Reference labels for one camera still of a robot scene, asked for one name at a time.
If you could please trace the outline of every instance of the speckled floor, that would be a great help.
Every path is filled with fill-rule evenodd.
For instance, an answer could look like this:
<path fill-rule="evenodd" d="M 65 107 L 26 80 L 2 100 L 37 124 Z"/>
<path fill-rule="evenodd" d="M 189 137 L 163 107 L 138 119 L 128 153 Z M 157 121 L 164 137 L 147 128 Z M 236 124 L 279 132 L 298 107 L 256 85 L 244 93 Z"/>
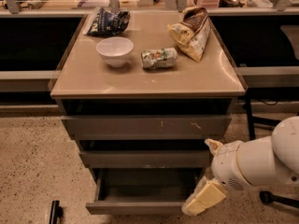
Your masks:
<path fill-rule="evenodd" d="M 268 114 L 285 119 L 292 116 Z M 258 136 L 271 133 L 256 128 Z M 249 140 L 244 114 L 233 116 L 224 140 Z M 259 190 L 230 192 L 222 203 L 197 217 L 91 216 L 95 183 L 55 112 L 0 112 L 0 223 L 49 223 L 52 200 L 64 209 L 61 223 L 298 223 L 299 210 L 279 203 L 263 205 Z M 276 195 L 299 199 L 299 188 L 269 188 Z"/>

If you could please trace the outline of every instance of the bottom drawer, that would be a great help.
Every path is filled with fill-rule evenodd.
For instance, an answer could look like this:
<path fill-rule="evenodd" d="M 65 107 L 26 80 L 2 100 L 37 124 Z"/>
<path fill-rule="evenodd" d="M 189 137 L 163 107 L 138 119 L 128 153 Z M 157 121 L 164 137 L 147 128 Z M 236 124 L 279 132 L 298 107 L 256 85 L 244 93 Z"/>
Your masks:
<path fill-rule="evenodd" d="M 99 171 L 92 215 L 179 214 L 203 169 L 105 169 Z"/>

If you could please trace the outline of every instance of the cabinet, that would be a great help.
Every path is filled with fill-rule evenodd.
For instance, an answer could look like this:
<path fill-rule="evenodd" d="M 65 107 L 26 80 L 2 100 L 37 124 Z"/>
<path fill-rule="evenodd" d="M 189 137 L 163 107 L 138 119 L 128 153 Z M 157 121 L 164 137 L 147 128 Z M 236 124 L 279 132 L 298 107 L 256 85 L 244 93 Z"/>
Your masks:
<path fill-rule="evenodd" d="M 179 213 L 209 165 L 204 140 L 223 137 L 246 91 L 213 31 L 200 63 L 178 50 L 174 68 L 142 69 L 143 49 L 175 46 L 166 25 L 181 16 L 132 11 L 121 36 L 133 56 L 117 69 L 96 53 L 103 38 L 80 34 L 54 82 L 51 97 L 97 183 L 91 214 Z"/>

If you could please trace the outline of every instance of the open drawer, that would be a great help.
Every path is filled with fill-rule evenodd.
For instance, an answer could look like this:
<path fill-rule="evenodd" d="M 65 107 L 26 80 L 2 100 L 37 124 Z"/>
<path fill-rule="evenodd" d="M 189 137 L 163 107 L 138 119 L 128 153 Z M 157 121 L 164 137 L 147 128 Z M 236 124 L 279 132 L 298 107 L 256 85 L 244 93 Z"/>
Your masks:
<path fill-rule="evenodd" d="M 179 214 L 203 169 L 99 170 L 92 215 Z"/>
<path fill-rule="evenodd" d="M 230 115 L 64 116 L 75 140 L 160 140 L 223 137 Z"/>
<path fill-rule="evenodd" d="M 87 168 L 208 167 L 204 140 L 103 140 L 80 142 Z"/>

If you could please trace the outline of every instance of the drawer front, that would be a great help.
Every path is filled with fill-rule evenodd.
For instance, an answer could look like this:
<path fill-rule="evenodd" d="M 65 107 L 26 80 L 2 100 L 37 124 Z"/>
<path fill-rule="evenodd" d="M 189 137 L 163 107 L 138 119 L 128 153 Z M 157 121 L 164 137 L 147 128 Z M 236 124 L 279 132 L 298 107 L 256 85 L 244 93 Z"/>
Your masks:
<path fill-rule="evenodd" d="M 230 120 L 230 115 L 63 117 L 76 140 L 221 138 Z"/>
<path fill-rule="evenodd" d="M 104 169 L 97 181 L 94 215 L 179 214 L 203 169 Z"/>
<path fill-rule="evenodd" d="M 208 150 L 80 152 L 88 168 L 193 168 L 208 167 Z"/>

